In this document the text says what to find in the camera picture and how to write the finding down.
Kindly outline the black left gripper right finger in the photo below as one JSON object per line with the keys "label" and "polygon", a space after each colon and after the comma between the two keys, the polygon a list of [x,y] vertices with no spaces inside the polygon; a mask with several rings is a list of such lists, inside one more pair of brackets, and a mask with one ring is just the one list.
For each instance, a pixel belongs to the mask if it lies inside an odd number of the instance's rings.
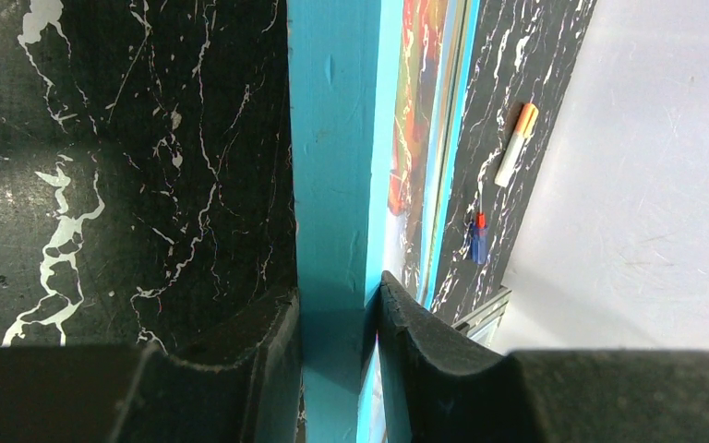
{"label": "black left gripper right finger", "polygon": [[709,352],[501,355],[428,312],[389,272],[379,301],[391,442],[709,442]]}

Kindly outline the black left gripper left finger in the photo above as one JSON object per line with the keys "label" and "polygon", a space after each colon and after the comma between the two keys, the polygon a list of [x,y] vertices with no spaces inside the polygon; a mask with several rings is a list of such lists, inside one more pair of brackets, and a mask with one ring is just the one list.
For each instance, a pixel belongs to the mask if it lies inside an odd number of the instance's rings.
{"label": "black left gripper left finger", "polygon": [[180,353],[0,348],[0,442],[292,442],[299,294],[274,288]]}

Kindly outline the blue red screwdriver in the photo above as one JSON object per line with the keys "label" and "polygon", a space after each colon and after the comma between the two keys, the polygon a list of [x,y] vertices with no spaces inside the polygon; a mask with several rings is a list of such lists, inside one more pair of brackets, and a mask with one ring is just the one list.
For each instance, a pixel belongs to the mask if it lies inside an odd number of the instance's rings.
{"label": "blue red screwdriver", "polygon": [[470,223],[470,259],[477,265],[485,265],[488,257],[487,217],[478,211]]}

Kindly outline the blue wooden picture frame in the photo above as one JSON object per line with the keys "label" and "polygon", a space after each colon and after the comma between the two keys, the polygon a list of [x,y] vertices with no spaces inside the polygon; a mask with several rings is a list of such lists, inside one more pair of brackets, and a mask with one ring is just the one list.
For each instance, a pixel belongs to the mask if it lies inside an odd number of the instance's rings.
{"label": "blue wooden picture frame", "polygon": [[[306,440],[386,442],[377,333],[404,1],[291,1],[287,36]],[[480,3],[451,1],[420,278],[435,296]]]}

